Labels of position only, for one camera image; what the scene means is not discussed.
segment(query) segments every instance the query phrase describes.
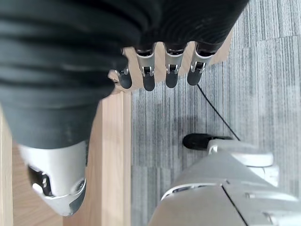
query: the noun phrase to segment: wooden surface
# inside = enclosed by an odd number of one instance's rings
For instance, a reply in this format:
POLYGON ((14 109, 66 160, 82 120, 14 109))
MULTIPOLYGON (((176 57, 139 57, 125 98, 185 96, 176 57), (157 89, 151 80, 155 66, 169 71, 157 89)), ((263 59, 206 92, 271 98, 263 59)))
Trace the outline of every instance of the wooden surface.
POLYGON ((89 148, 84 203, 63 225, 130 226, 130 94, 121 92, 100 103, 89 148))
POLYGON ((13 226, 12 139, 0 109, 0 226, 13 226))
MULTIPOLYGON (((210 64, 216 64, 218 62, 225 61, 228 58, 232 33, 233 31, 230 32, 222 47, 212 58, 210 64)), ((184 75, 189 71, 193 50, 194 50, 194 42, 190 42, 185 49, 179 75, 184 75)), ((125 52, 129 60, 129 70, 131 73, 133 85, 130 89, 123 89, 120 85, 117 85, 116 88, 124 92, 130 92, 142 88, 143 80, 142 80, 142 75, 139 69, 136 52, 134 48, 126 48, 125 52)), ((113 71, 110 72, 109 77, 118 81, 117 74, 113 71)), ((156 44, 156 49, 155 49, 155 82, 157 83, 159 81, 163 81, 165 80, 165 78, 166 78, 165 50, 164 50, 163 43, 158 42, 156 44)))

